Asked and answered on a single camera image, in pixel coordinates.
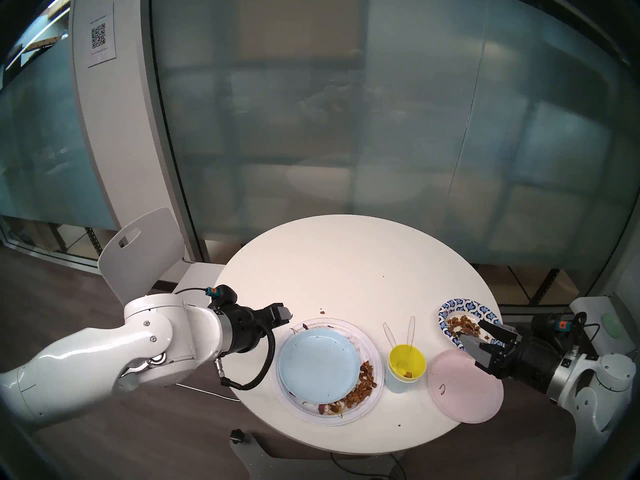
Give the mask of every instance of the glass partition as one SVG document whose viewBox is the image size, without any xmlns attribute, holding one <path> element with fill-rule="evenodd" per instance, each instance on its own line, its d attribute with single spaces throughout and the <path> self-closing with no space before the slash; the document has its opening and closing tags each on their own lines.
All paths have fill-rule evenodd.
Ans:
<svg viewBox="0 0 640 480">
<path fill-rule="evenodd" d="M 0 215 L 115 229 L 85 147 L 58 40 L 0 90 Z"/>
<path fill-rule="evenodd" d="M 152 0 L 196 233 L 379 216 L 440 239 L 494 292 L 515 286 L 501 304 L 586 293 L 640 186 L 640 96 L 530 4 Z"/>
</svg>

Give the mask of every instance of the food scraps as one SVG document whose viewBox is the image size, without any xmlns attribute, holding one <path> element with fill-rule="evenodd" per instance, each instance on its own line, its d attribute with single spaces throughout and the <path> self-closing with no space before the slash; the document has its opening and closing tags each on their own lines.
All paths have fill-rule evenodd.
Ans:
<svg viewBox="0 0 640 480">
<path fill-rule="evenodd" d="M 360 365 L 358 383 L 353 390 L 339 401 L 330 402 L 329 404 L 320 404 L 318 406 L 318 412 L 321 415 L 324 415 L 325 413 L 329 415 L 341 414 L 343 413 L 344 408 L 351 409 L 354 406 L 359 405 L 371 395 L 371 392 L 377 386 L 378 384 L 373 380 L 373 368 L 369 361 L 365 361 Z"/>
<path fill-rule="evenodd" d="M 447 319 L 447 328 L 452 334 L 466 334 L 472 337 L 480 335 L 480 327 L 467 315 L 462 315 L 459 319 L 457 316 Z"/>
</svg>

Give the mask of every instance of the poster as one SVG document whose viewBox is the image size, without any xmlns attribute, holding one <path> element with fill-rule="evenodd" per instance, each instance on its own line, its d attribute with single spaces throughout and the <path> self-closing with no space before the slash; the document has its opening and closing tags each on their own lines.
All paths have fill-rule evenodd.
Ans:
<svg viewBox="0 0 640 480">
<path fill-rule="evenodd" d="M 86 30 L 86 62 L 88 67 L 116 57 L 113 37 L 113 2 L 91 15 Z"/>
</svg>

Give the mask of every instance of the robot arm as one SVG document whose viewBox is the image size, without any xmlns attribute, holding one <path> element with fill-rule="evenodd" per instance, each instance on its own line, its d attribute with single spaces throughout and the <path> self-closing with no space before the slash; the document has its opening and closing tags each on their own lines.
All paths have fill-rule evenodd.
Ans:
<svg viewBox="0 0 640 480">
<path fill-rule="evenodd" d="M 134 299 L 125 306 L 123 326 L 86 328 L 0 374 L 0 398 L 20 421 L 41 428 L 141 384 L 178 383 L 208 360 L 216 360 L 222 370 L 219 358 L 252 350 L 291 318 L 282 304 L 262 310 L 238 306 L 236 293 L 225 285 L 208 292 L 214 300 L 208 308 L 185 305 L 175 294 Z M 251 382 L 253 387 L 264 374 Z M 226 378 L 225 383 L 247 387 Z"/>
<path fill-rule="evenodd" d="M 563 352 L 546 339 L 544 327 L 553 320 L 537 315 L 526 329 L 495 325 L 481 320 L 479 325 L 504 345 L 488 344 L 480 338 L 461 335 L 475 366 L 497 378 L 511 377 L 546 394 L 558 406 L 569 411 L 575 420 L 573 469 L 580 470 L 593 458 L 609 438 L 618 419 L 631 402 L 631 386 L 636 365 L 623 354 L 579 353 L 584 338 L 585 313 L 572 322 L 573 348 Z"/>
</svg>

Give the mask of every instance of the handle hole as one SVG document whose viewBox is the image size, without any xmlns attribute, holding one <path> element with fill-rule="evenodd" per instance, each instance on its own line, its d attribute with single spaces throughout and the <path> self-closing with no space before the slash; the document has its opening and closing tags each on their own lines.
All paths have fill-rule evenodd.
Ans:
<svg viewBox="0 0 640 480">
<path fill-rule="evenodd" d="M 134 228 L 129 232 L 127 232 L 124 235 L 124 237 L 120 239 L 120 241 L 118 242 L 118 245 L 121 248 L 125 248 L 126 246 L 129 246 L 133 241 L 135 241 L 139 235 L 140 235 L 140 229 Z"/>
</svg>

